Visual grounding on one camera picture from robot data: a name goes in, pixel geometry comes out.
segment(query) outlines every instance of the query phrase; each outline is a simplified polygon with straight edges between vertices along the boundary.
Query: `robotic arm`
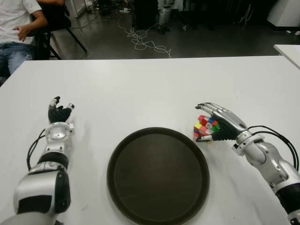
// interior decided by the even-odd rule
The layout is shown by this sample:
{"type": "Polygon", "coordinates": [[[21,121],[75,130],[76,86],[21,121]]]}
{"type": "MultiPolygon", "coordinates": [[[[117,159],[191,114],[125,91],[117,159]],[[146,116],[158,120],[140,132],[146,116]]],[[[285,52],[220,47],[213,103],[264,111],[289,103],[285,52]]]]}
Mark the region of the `robotic arm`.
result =
{"type": "Polygon", "coordinates": [[[272,188],[288,214],[292,225],[300,225],[300,175],[282,159],[275,146],[264,141],[259,134],[252,134],[245,123],[231,111],[214,103],[196,106],[218,121],[220,130],[212,135],[199,137],[197,142],[236,140],[233,150],[258,169],[272,188]]]}
{"type": "Polygon", "coordinates": [[[54,98],[49,105],[50,125],[45,129],[45,150],[33,168],[28,159],[29,172],[15,190],[14,209],[17,215],[1,225],[59,224],[57,215],[70,206],[67,168],[74,127],[73,124],[67,124],[66,120],[74,105],[69,104],[65,109],[63,106],[56,108],[59,99],[54,98]]]}

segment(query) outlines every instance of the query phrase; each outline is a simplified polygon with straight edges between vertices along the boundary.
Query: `tangled cable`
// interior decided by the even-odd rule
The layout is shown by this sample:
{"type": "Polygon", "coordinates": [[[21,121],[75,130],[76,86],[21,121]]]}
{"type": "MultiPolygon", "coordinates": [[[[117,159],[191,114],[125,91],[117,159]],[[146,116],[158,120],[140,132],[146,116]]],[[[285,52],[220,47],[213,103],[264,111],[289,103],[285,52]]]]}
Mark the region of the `tangled cable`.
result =
{"type": "Polygon", "coordinates": [[[155,45],[153,41],[146,41],[144,42],[143,39],[148,36],[148,31],[152,28],[154,28],[157,24],[149,27],[146,31],[144,30],[138,30],[138,31],[127,31],[126,28],[120,26],[120,19],[118,20],[118,27],[127,33],[128,38],[131,39],[131,42],[135,44],[135,49],[139,51],[143,51],[147,48],[153,48],[154,51],[157,53],[166,53],[169,56],[169,59],[171,59],[171,49],[167,49],[166,46],[163,45],[155,45]]]}

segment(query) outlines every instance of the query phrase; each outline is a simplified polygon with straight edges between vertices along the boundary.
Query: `white table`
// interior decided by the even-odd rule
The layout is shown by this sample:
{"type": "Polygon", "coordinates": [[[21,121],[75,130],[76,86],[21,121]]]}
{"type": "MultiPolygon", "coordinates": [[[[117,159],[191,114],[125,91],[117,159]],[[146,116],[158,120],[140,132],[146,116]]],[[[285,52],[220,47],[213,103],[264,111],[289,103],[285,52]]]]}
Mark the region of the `white table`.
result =
{"type": "MultiPolygon", "coordinates": [[[[147,127],[166,127],[192,138],[215,102],[246,124],[270,126],[300,148],[299,70],[283,56],[172,60],[25,62],[0,88],[0,218],[12,216],[13,193],[26,173],[29,146],[47,125],[49,101],[61,96],[75,110],[69,166],[72,203],[66,225],[132,224],[114,206],[106,185],[117,144],[147,127]]],[[[279,140],[267,137],[292,161],[279,140]]],[[[286,213],[259,172],[232,150],[233,142],[199,143],[210,170],[207,201],[188,225],[284,225],[286,213]]],[[[45,146],[39,143],[32,164],[45,146]]]]}
{"type": "Polygon", "coordinates": [[[300,45],[274,45],[274,48],[300,69],[300,45]]]}

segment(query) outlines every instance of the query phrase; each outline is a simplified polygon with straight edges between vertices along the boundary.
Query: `person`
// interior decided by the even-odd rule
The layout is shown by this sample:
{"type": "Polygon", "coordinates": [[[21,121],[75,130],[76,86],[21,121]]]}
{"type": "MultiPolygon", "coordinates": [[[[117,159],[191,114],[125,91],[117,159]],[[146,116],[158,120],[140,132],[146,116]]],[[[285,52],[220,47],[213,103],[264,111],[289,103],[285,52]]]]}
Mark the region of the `person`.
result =
{"type": "Polygon", "coordinates": [[[0,0],[0,85],[25,60],[35,59],[34,37],[28,34],[45,26],[36,0],[0,0]]]}

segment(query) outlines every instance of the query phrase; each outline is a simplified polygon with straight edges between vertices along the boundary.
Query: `concrete floor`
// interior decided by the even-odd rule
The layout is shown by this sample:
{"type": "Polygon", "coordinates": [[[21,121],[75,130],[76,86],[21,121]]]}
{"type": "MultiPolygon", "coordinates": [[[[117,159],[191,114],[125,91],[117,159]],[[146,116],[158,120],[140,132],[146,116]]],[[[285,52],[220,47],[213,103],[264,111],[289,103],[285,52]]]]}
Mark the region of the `concrete floor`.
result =
{"type": "MultiPolygon", "coordinates": [[[[78,39],[90,52],[85,54],[80,46],[65,30],[53,33],[52,46],[64,60],[88,59],[153,59],[168,58],[166,53],[157,53],[153,48],[138,51],[130,37],[118,27],[118,21],[124,28],[131,26],[131,15],[120,16],[114,12],[101,18],[95,14],[83,13],[78,19],[71,15],[72,27],[88,25],[82,29],[72,29],[78,39]]],[[[285,31],[273,31],[266,25],[248,24],[246,27],[233,24],[218,25],[214,31],[205,25],[197,30],[188,28],[182,31],[183,23],[173,18],[170,32],[159,34],[155,29],[149,31],[144,41],[154,41],[171,49],[172,58],[189,57],[225,57],[278,55],[274,44],[300,44],[300,38],[285,31]]]]}

